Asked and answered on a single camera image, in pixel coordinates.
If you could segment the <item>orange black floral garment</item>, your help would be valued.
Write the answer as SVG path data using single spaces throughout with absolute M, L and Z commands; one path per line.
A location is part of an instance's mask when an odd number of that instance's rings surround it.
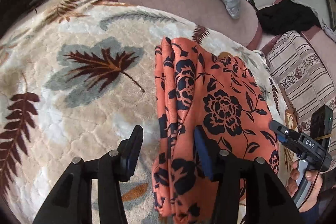
M 209 139 L 211 151 L 262 157 L 278 172 L 271 112 L 242 59 L 229 53 L 216 57 L 186 38 L 163 38 L 155 48 L 155 86 L 160 143 L 152 180 L 160 215 L 174 223 L 211 217 L 218 185 L 206 178 L 194 143 L 196 128 Z

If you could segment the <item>striped floral pillow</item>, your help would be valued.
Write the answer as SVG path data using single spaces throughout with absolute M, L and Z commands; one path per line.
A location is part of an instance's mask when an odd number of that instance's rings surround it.
M 298 129 L 310 134 L 312 114 L 335 111 L 335 84 L 309 42 L 296 31 L 283 34 L 266 55 L 273 78 L 298 114 Z

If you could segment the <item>cream leaf-pattern plush blanket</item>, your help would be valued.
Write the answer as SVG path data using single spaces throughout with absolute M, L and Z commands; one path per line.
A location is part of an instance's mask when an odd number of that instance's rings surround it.
M 191 38 L 195 23 L 103 0 L 44 0 L 1 39 L 1 208 L 31 223 L 75 156 L 96 159 L 144 141 L 121 185 L 129 223 L 160 223 L 150 171 L 159 145 L 154 48 Z

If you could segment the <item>black garment on bed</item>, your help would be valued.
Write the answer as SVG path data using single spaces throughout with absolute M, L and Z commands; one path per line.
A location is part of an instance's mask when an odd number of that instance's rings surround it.
M 256 11 L 261 29 L 271 35 L 282 35 L 288 31 L 303 32 L 313 26 L 321 28 L 313 10 L 291 0 L 281 0 L 278 4 L 258 10 L 254 0 L 248 0 Z

